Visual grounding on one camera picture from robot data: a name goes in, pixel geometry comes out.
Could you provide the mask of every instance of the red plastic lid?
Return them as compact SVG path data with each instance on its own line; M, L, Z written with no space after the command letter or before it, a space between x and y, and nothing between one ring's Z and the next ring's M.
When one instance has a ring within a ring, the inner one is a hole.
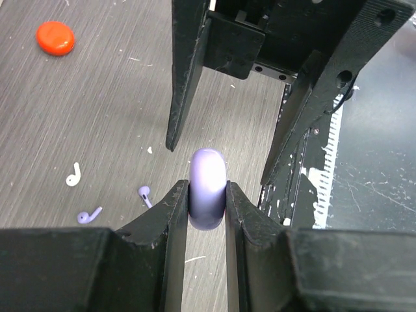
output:
M59 21L47 21L39 26L36 40L46 53L61 56L71 52L75 45L72 30Z

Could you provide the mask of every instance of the wood grain surface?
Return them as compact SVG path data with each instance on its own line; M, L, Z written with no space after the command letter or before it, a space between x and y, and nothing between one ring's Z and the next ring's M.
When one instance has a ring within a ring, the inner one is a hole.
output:
M75 49L50 57L35 41L47 20L69 25ZM172 84L169 0L4 0L0 8L0 227L118 229L188 176L202 147L220 150L228 177L257 203L283 86L204 69L182 139L164 146ZM81 166L81 181L65 178ZM226 311L224 225L189 227L183 311Z

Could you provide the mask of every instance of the white earbud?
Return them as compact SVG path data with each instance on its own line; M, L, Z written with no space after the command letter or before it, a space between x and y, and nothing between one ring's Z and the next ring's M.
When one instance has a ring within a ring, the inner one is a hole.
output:
M148 206L148 208L152 208L153 207L153 205L149 201L149 194L150 194L150 188L149 187L147 187L147 186L140 187L139 190L138 190L138 194L144 200L144 202L146 203L146 205Z
M77 219L78 223L80 224L87 224L93 221L97 217L97 215L103 210L102 207L98 207L91 215L86 213L85 211L78 214Z
M69 187L74 187L79 183L79 180L81 180L81 169L79 168L79 163L76 162L73 164L73 169L75 170L75 174L70 174L66 178L66 184Z

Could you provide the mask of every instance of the white paint speck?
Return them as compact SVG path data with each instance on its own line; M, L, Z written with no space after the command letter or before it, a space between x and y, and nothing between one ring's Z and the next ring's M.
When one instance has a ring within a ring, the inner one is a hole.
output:
M195 257L195 258L192 258L192 259L188 259L188 260L185 261L185 263L188 263L188 262L191 262L191 261L195 261L195 260L198 260L198 259L203 259L203 258L206 258L206 257L207 257L206 255L201 255L199 257Z

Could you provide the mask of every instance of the earbud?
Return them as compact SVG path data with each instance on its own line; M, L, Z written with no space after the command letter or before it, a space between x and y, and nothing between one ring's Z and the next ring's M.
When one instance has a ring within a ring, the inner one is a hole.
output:
M77 215L78 223L80 224L87 224L93 221L97 217L97 215L103 210L102 207L98 207L91 215L86 213L85 211L79 213Z
M149 187L147 187L147 186L140 187L139 190L138 190L138 194L144 200L144 202L146 203L148 208L153 207L153 205L151 204L151 202L149 200L149 194L150 194L150 188Z
M73 164L73 169L75 171L75 174L70 174L66 178L66 184L69 187L74 187L79 183L79 180L81 180L81 169L79 168L79 163L76 162Z
M189 221L208 231L220 225L226 208L227 175L219 151L202 148L194 153L189 170Z

